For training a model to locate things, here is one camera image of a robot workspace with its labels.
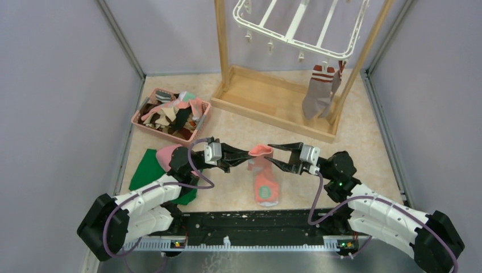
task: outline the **gray wall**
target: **gray wall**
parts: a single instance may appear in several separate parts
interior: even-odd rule
[[[481,1],[418,1],[373,75],[416,208],[452,219],[482,266]]]
[[[340,0],[325,37],[328,49],[340,51],[348,46],[348,38],[362,0]],[[244,38],[246,31],[232,18],[238,0],[226,0],[226,20],[231,63],[258,70],[312,69],[325,59],[306,53],[305,61],[298,62],[298,50],[275,43],[273,55],[268,54],[268,38],[253,36],[251,44]],[[255,0],[253,13],[245,19],[260,21],[270,0]],[[278,0],[266,27],[285,33],[300,0]],[[389,30],[405,0],[396,0],[380,36]],[[129,45],[135,52],[144,73],[200,73],[217,72],[219,68],[218,38],[214,15],[214,0],[107,0]],[[362,49],[383,1],[370,1],[357,41],[352,66]],[[311,0],[310,9],[300,24],[295,38],[316,43],[331,1]],[[379,46],[378,39],[373,46]]]
[[[140,79],[89,1],[0,1],[0,272],[79,272]]]

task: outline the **green circle on sock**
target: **green circle on sock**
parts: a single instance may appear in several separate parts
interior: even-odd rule
[[[259,188],[259,197],[262,199],[268,199],[271,196],[271,190],[267,186],[262,186]]]

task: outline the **wooden base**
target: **wooden base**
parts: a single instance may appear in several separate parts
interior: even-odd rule
[[[308,86],[236,65],[229,70],[229,85],[222,83],[211,98],[213,106],[283,128],[297,134],[332,143],[340,116],[333,124],[327,119],[308,120],[301,102]],[[331,107],[335,109],[339,97]]]

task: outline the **white backdrop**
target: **white backdrop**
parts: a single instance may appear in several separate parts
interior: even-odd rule
[[[311,69],[324,58],[305,54],[298,63],[298,50],[275,43],[268,54],[268,38],[254,34],[251,44],[244,38],[246,31],[232,18],[238,0],[226,0],[226,20],[230,62],[258,70]],[[300,0],[278,0],[266,27],[285,33]],[[331,21],[325,42],[328,49],[342,51],[348,46],[361,0],[340,0]],[[377,43],[368,56],[367,67],[382,38],[389,30],[405,0],[396,0]],[[252,18],[260,18],[270,0],[253,0]],[[134,54],[148,75],[161,73],[217,72],[218,41],[214,0],[108,0],[117,22]],[[348,66],[352,66],[368,36],[383,0],[371,0],[365,14],[360,39]],[[331,0],[311,0],[310,8],[300,24],[295,38],[316,42],[330,8]]]

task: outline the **floor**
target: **floor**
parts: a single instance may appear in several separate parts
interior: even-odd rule
[[[311,71],[281,71],[274,75],[288,80],[306,84]],[[349,69],[344,73],[348,78]],[[163,88],[173,92],[189,91],[209,100],[221,81],[220,74],[179,75],[147,77],[144,84],[143,98],[154,88]],[[337,151],[350,153],[355,167],[355,177],[374,191],[396,202],[402,203],[400,192],[395,181],[392,168],[373,115],[362,79],[357,77],[352,91],[347,97],[338,133],[333,144],[328,144],[306,136],[280,129],[265,123],[254,121],[240,115],[213,108],[211,117],[201,131],[201,137],[214,136],[221,142],[228,143],[243,150],[249,150],[259,143],[293,143],[304,142],[321,148],[321,156],[328,158]],[[145,134],[134,129],[132,143],[127,159],[121,193],[129,192],[130,180],[146,149],[159,149],[171,142]],[[287,161],[287,152],[275,151],[275,158]],[[255,202],[254,176],[247,170],[247,163],[224,174],[219,169],[206,170],[205,174],[215,182],[216,187],[198,191],[197,198],[187,206],[180,206],[184,212],[212,212],[223,210],[257,210],[265,209]],[[280,202],[272,209],[309,208],[318,188],[318,179],[308,174],[292,175],[277,169],[274,175],[280,183]],[[334,202],[323,193],[318,201],[318,208],[333,207]]]

